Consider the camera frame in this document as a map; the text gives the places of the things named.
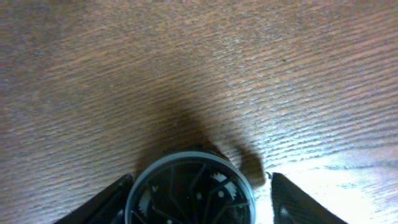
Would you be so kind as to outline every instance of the wooden surface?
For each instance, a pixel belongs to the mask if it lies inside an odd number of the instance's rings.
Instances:
[[[397,4],[3,8],[1,223],[52,223],[206,139],[347,222],[398,220]]]

